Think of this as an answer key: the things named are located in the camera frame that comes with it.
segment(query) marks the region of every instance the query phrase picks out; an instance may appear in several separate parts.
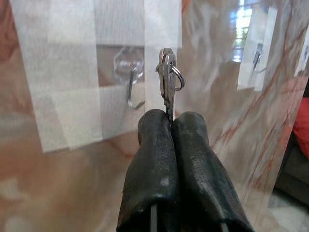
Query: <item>red fabric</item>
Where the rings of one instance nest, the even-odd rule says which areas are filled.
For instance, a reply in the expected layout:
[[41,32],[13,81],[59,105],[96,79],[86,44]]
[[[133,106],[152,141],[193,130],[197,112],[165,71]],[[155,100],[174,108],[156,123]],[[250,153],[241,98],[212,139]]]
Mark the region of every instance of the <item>red fabric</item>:
[[309,98],[303,98],[301,101],[293,132],[301,151],[309,159]]

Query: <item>marble wall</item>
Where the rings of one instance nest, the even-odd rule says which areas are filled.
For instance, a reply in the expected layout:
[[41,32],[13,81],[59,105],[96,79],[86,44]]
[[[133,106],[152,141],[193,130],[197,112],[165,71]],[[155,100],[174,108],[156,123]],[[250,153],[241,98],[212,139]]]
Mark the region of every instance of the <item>marble wall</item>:
[[[210,143],[259,230],[308,80],[294,78],[309,24],[306,0],[262,0],[278,9],[262,91],[237,90],[230,13],[238,0],[193,0],[183,15],[177,114],[202,114]],[[136,132],[44,154],[8,0],[0,0],[0,231],[113,232]]]

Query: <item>floor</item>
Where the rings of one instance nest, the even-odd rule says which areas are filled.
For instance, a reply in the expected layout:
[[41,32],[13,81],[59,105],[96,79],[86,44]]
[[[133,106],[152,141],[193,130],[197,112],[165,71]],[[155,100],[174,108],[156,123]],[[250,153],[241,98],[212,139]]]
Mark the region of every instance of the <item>floor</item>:
[[309,207],[275,189],[261,231],[309,232]]

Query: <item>metal key ring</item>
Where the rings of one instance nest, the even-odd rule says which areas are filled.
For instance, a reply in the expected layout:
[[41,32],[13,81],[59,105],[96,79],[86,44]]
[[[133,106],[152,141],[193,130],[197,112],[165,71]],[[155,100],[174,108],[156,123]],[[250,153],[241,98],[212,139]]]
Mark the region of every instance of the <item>metal key ring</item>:
[[176,74],[176,76],[178,77],[178,79],[180,81],[180,87],[175,88],[175,91],[179,91],[184,87],[185,79],[184,79],[183,75],[180,73],[180,71],[174,65],[171,64],[171,68],[172,68],[172,72]]

